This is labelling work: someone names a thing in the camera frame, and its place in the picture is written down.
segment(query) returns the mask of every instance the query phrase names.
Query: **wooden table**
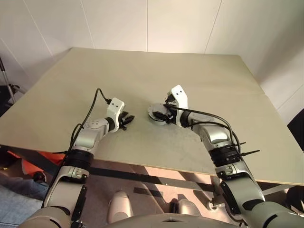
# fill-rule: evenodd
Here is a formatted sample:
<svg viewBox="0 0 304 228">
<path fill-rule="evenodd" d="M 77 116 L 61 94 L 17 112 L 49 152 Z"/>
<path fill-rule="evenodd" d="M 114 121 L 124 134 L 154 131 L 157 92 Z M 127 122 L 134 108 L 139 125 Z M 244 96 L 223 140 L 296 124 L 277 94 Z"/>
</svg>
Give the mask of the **wooden table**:
<svg viewBox="0 0 304 228">
<path fill-rule="evenodd" d="M 149 121 L 150 104 L 180 84 L 191 109 L 227 119 L 258 181 L 304 185 L 304 156 L 239 56 L 167 54 L 73 48 L 0 118 L 0 144 L 59 152 L 85 117 L 95 90 L 135 115 L 127 131 L 108 134 L 95 159 L 215 175 L 199 137 Z M 90 119 L 106 117 L 99 98 Z"/>
</svg>

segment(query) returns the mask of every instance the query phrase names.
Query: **black cable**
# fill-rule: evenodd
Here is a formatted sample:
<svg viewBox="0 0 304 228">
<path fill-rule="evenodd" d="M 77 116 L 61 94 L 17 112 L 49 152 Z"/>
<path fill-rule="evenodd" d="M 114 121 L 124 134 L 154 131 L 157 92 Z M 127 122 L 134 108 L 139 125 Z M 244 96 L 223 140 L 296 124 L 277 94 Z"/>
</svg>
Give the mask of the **black cable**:
<svg viewBox="0 0 304 228">
<path fill-rule="evenodd" d="M 80 130 L 84 127 L 87 119 L 89 118 L 93 108 L 94 108 L 94 105 L 95 105 L 95 102 L 96 102 L 96 98 L 97 98 L 97 95 L 98 95 L 98 92 L 101 93 L 101 95 L 103 96 L 104 100 L 107 102 L 107 104 L 110 104 L 111 103 L 111 99 L 107 99 L 103 93 L 103 91 L 100 89 L 100 88 L 97 88 L 96 89 L 96 92 L 95 92 L 95 95 L 94 95 L 94 99 L 93 99 L 93 102 L 91 104 L 91 107 L 88 111 L 88 113 L 86 114 L 86 117 L 84 118 L 83 122 L 80 124 L 80 127 L 78 128 L 76 134 L 75 134 L 75 131 L 73 131 L 73 134 L 72 134 L 72 137 L 71 137 L 71 143 L 70 143 L 70 147 L 68 148 L 67 152 L 69 152 L 71 149 L 72 149 L 72 146 L 74 145 L 75 141 L 76 141 L 76 138 L 77 136 L 79 135 L 79 132 Z"/>
<path fill-rule="evenodd" d="M 214 115 L 214 114 L 211 114 L 211 113 L 206 113 L 206 112 L 201 112 L 201 111 L 196 111 L 196 110 L 191 110 L 191 109 L 187 109 L 187 108 L 178 108 L 178 107 L 175 107 L 169 103 L 167 103 L 167 105 L 173 109 L 177 109 L 177 110 L 182 110 L 182 111 L 187 111 L 187 112 L 192 112 L 192 113 L 198 113 L 198 114 L 203 114 L 203 115 L 208 115 L 208 116 L 211 116 L 211 117 L 214 117 L 214 118 L 217 118 L 219 120 L 221 120 L 222 122 L 224 122 L 228 129 L 229 129 L 229 134 L 230 134 L 230 138 L 231 138 L 231 141 L 232 143 L 234 144 L 233 142 L 233 138 L 232 138 L 232 127 L 231 125 L 228 123 L 227 120 L 225 120 L 223 117 L 220 117 L 218 115 Z"/>
<path fill-rule="evenodd" d="M 221 123 L 217 123 L 217 122 L 212 122 L 212 121 L 196 122 L 196 123 L 189 124 L 188 127 L 193 127 L 193 126 L 198 125 L 198 124 L 215 124 L 215 125 L 224 127 L 224 128 L 226 128 L 226 129 L 229 130 L 229 128 L 228 128 L 226 125 L 221 124 Z M 237 144 L 236 144 L 236 145 L 237 145 L 237 148 L 238 148 L 238 153 L 241 154 L 241 145 L 240 145 L 240 143 L 239 143 L 238 137 L 237 137 L 237 135 L 234 133 L 234 131 L 232 131 L 232 135 L 233 135 L 233 137 L 234 137 L 234 138 L 236 139 L 236 141 L 237 141 Z"/>
</svg>

